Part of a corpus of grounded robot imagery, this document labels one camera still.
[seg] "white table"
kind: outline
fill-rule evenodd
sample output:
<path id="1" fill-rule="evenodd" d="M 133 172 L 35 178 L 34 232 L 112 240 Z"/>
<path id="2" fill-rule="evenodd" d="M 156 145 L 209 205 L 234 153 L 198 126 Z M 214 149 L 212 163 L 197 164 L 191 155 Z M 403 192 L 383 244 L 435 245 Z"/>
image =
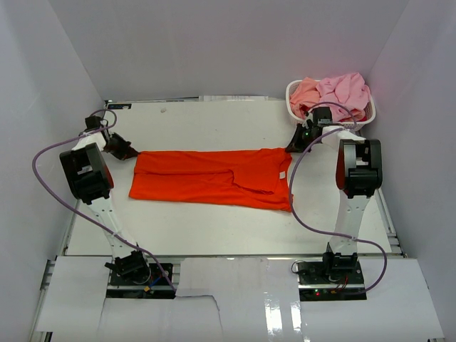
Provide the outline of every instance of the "white table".
<path id="1" fill-rule="evenodd" d="M 139 151 L 256 150 L 285 147 L 295 127 L 284 101 L 133 103 L 118 110 L 112 129 Z M 112 122 L 112 114 L 106 118 Z M 161 256 L 321 254 L 328 237 L 300 226 L 287 212 L 213 204 L 153 202 L 130 199 L 135 159 L 124 162 L 104 155 L 114 179 L 118 216 L 140 246 Z M 297 212 L 312 227 L 334 230 L 338 211 L 336 151 L 316 146 L 297 172 Z M 90 215 L 90 211 L 81 205 Z M 366 208 L 360 238 L 391 252 L 374 197 Z M 358 244 L 360 253 L 378 253 Z M 101 229 L 78 217 L 66 255 L 111 255 Z"/>

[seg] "small black label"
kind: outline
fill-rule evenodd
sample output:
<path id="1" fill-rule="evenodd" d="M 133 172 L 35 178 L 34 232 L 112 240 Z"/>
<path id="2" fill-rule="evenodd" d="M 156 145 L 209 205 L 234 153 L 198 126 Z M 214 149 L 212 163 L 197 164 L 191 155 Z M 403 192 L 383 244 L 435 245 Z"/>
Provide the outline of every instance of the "small black label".
<path id="1" fill-rule="evenodd" d="M 319 125 L 330 125 L 332 123 L 333 123 L 332 119 L 319 119 L 318 120 Z"/>
<path id="2" fill-rule="evenodd" d="M 111 103 L 108 105 L 108 109 L 131 109 L 131 103 Z"/>

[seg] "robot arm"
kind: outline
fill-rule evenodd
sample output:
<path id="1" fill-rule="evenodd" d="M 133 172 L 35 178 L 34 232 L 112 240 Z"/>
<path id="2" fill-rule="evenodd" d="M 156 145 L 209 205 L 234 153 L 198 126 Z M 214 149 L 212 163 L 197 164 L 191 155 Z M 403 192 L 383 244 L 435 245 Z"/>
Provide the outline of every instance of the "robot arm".
<path id="1" fill-rule="evenodd" d="M 381 148 L 378 140 L 366 140 L 348 130 L 333 125 L 328 107 L 313 110 L 306 125 L 298 125 L 287 152 L 303 152 L 316 138 L 324 133 L 321 142 L 338 151 L 336 184 L 340 202 L 336 221 L 336 233 L 357 238 L 361 220 L 369 200 L 382 183 Z M 357 244 L 345 237 L 331 237 L 323 255 L 326 276 L 338 278 L 356 270 Z"/>
<path id="2" fill-rule="evenodd" d="M 340 126 L 327 126 L 322 132 L 337 128 Z M 364 210 L 383 179 L 380 142 L 366 140 L 347 130 L 328 135 L 321 142 L 338 149 L 336 184 L 340 202 L 334 232 L 358 237 Z M 357 252 L 356 242 L 343 237 L 332 237 L 329 247 L 335 254 Z"/>
<path id="3" fill-rule="evenodd" d="M 115 214 L 111 192 L 114 182 L 100 151 L 109 152 L 119 160 L 136 157 L 138 152 L 117 133 L 103 130 L 90 134 L 105 127 L 101 121 L 98 116 L 85 119 L 87 129 L 74 148 L 60 154 L 61 164 L 73 196 L 88 206 L 97 221 L 113 231 L 113 234 L 104 232 L 114 256 L 114 264 L 106 266 L 125 280 L 142 282 L 150 275 L 145 256 L 115 238 L 117 235 L 138 245 Z"/>

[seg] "white paper sheet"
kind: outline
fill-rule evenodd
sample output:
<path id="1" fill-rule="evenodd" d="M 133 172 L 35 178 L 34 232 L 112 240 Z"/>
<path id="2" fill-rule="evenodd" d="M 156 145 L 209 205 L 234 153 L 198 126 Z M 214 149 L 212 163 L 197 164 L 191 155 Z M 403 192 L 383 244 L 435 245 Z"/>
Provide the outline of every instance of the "white paper sheet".
<path id="1" fill-rule="evenodd" d="M 214 297 L 223 341 L 303 341 L 299 291 L 289 260 L 186 259 L 178 296 Z"/>
<path id="2" fill-rule="evenodd" d="M 222 342 L 222 330 L 210 297 L 106 299 L 98 336 L 89 341 Z"/>
<path id="3" fill-rule="evenodd" d="M 361 259 L 360 263 L 365 284 L 372 284 L 383 260 Z M 302 303 L 306 338 L 311 342 L 426 342 L 443 337 L 416 259 L 388 259 L 385 277 L 367 297 L 367 301 Z"/>
<path id="4" fill-rule="evenodd" d="M 41 309 L 37 331 L 89 333 L 98 329 L 110 257 L 60 256 Z"/>

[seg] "pink clothing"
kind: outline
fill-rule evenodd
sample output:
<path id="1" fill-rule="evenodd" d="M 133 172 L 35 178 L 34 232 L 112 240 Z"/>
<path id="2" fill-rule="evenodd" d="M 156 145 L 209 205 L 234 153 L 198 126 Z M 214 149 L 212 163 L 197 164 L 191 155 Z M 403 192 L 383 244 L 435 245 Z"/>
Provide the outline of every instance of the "pink clothing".
<path id="1" fill-rule="evenodd" d="M 356 120 L 366 116 L 364 108 L 371 99 L 369 87 L 364 83 L 360 73 L 349 73 L 335 78 L 324 78 L 316 85 L 321 98 L 319 102 L 331 101 L 344 105 L 351 111 Z M 350 115 L 342 108 L 328 105 L 333 115 L 333 121 L 345 121 Z"/>
<path id="2" fill-rule="evenodd" d="M 304 113 L 316 103 L 320 102 L 320 93 L 316 90 L 318 82 L 306 77 L 298 88 L 290 95 L 291 111 L 298 118 L 304 119 Z"/>

